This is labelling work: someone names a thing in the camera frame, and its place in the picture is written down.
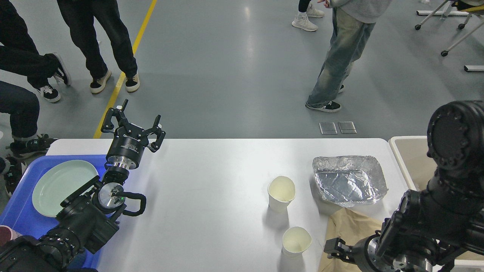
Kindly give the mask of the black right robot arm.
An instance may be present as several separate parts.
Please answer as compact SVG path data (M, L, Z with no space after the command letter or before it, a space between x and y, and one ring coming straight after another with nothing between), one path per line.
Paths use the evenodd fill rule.
M483 101L456 100L439 107L427 129L427 156L437 169L425 190L407 190L382 230L354 246L326 241L329 259L362 272L449 272L465 252L484 253Z

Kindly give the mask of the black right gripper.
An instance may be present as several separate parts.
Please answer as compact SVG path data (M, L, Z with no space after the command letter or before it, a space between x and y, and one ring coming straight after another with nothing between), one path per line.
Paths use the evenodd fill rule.
M362 272L393 272L394 267L376 255L379 238L379 235L374 234L358 241L354 246L348 246L343 239L336 237L325 242L324 253L329 259L356 264Z

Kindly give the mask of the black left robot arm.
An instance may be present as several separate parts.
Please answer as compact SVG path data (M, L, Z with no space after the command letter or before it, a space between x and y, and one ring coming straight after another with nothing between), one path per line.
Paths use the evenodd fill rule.
M139 216L146 197L125 191L129 172L140 165L145 148L152 153L162 145L165 131L157 115L151 128L132 124L125 116L128 104L107 110L101 131L112 133L106 155L105 172L95 176L67 196L56 215L58 224L36 239L23 235L1 247L2 272L67 272L82 249L98 252L119 230L121 215Z

